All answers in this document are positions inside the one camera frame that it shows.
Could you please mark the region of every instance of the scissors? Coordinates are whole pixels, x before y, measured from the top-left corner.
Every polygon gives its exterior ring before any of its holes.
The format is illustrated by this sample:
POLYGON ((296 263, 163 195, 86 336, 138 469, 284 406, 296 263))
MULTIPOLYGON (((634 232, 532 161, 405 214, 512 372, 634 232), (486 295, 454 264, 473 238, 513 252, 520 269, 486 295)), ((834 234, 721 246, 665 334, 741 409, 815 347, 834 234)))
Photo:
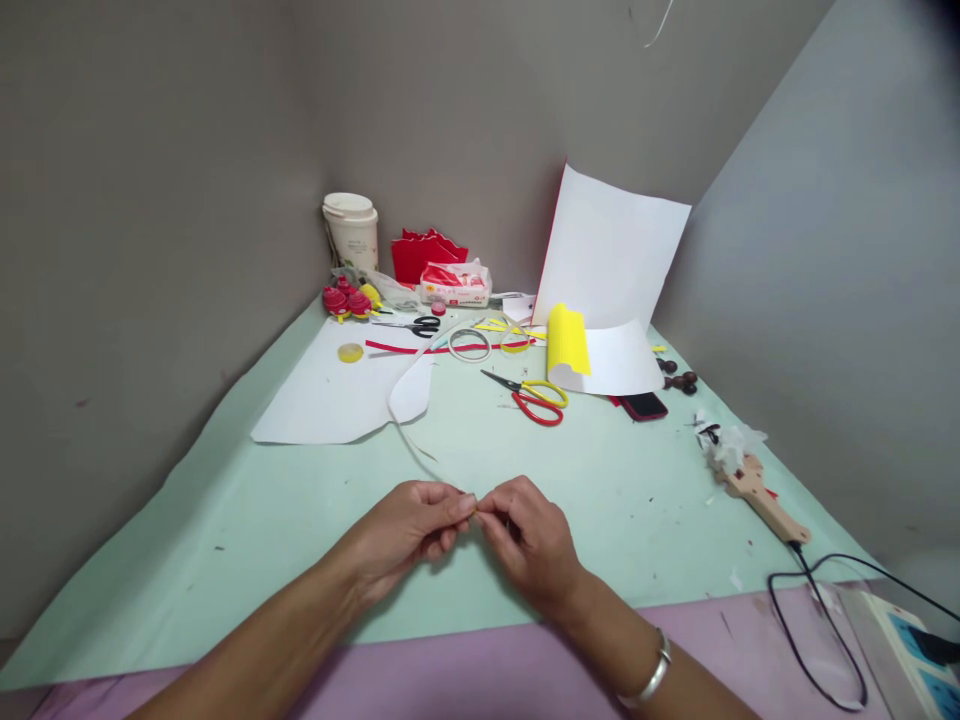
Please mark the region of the scissors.
POLYGON ((486 370, 481 370, 480 372, 489 378, 493 378, 508 390, 512 390, 513 401, 517 403, 517 406, 521 410, 523 410, 524 415, 538 425, 553 427, 554 425, 559 425, 563 421, 563 413, 560 411, 560 408, 566 407, 569 400, 567 399, 567 394, 553 383, 547 382, 546 380, 525 380, 524 382, 518 383, 512 380, 507 380, 506 378, 502 378, 499 375, 494 375, 492 372, 487 372, 486 370), (554 400, 550 397, 547 397, 546 395, 534 390, 534 387, 545 387, 548 390, 555 392, 560 399, 554 400), (535 415, 530 409, 530 405, 546 408, 547 410, 552 411, 556 417, 551 420, 550 418, 544 418, 540 417, 539 415, 535 415))
POLYGON ((440 318, 433 315, 424 315, 418 317, 413 323, 376 323, 380 327, 401 327, 406 328, 417 337, 433 337, 440 331, 440 318))

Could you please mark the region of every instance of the mobile phone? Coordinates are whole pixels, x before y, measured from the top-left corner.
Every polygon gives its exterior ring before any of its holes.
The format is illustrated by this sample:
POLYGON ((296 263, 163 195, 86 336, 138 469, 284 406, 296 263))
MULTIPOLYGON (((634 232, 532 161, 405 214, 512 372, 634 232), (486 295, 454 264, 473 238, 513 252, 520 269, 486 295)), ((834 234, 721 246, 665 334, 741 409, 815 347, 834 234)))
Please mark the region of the mobile phone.
POLYGON ((634 420, 656 420, 667 414, 667 406, 653 393, 623 395, 620 404, 634 420))

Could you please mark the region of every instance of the human hand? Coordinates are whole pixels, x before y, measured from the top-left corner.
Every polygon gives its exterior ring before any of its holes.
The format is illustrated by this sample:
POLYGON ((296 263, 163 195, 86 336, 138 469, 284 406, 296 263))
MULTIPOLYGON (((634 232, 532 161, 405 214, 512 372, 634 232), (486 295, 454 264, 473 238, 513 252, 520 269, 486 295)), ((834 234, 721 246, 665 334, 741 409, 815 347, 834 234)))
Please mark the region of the human hand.
POLYGON ((507 578, 541 615, 559 622, 585 601, 590 574, 577 558, 567 518, 530 478, 497 486, 477 504, 477 519, 507 578))
POLYGON ((340 538, 324 560, 350 568, 360 603, 382 600, 420 560, 436 562, 470 529, 474 495, 439 482, 400 483, 340 538))

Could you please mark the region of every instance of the cup lid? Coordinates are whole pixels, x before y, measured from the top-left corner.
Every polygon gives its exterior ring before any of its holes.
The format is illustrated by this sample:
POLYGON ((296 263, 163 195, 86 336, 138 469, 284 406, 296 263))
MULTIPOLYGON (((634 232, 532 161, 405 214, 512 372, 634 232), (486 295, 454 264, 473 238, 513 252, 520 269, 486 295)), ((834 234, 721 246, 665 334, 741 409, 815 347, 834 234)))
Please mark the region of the cup lid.
POLYGON ((354 193, 330 193, 323 198, 323 209, 337 217, 360 220, 370 216, 373 202, 354 193))

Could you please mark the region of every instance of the pink table surface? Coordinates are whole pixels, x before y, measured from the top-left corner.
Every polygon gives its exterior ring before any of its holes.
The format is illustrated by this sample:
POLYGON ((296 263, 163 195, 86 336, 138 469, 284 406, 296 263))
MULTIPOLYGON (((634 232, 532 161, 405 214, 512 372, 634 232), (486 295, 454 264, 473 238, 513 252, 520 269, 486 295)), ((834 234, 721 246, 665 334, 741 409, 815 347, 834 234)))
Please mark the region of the pink table surface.
MULTIPOLYGON (((778 593, 808 667, 837 697, 854 700, 856 679, 806 588, 778 593)), ((804 677, 765 594, 645 609, 764 718, 846 718, 804 677)), ((845 616, 836 617, 869 683, 860 718, 889 718, 845 616)), ((119 720, 185 668, 67 683, 34 720, 119 720)), ((318 673, 292 718, 622 718, 615 700, 543 625, 521 625, 340 649, 318 673)))

